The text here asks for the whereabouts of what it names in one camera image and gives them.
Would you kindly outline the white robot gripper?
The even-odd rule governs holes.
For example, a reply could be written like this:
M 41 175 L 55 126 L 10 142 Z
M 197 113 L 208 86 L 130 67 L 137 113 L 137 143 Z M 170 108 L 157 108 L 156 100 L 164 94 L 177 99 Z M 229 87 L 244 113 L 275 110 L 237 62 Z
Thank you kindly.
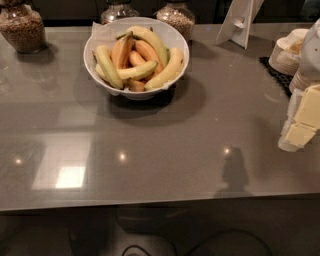
M 320 80 L 320 19 L 308 30 L 302 46 L 300 72 L 310 80 Z M 309 86 L 304 91 L 295 89 L 299 106 L 294 115 L 295 126 L 312 130 L 320 128 L 320 85 Z

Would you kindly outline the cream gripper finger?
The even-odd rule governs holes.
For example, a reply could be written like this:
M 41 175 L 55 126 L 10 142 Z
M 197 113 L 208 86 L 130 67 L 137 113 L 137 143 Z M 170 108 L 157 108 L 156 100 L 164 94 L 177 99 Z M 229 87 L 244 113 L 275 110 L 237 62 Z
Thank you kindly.
M 278 141 L 278 147 L 287 152 L 296 152 L 315 136 L 316 129 L 304 124 L 285 125 Z

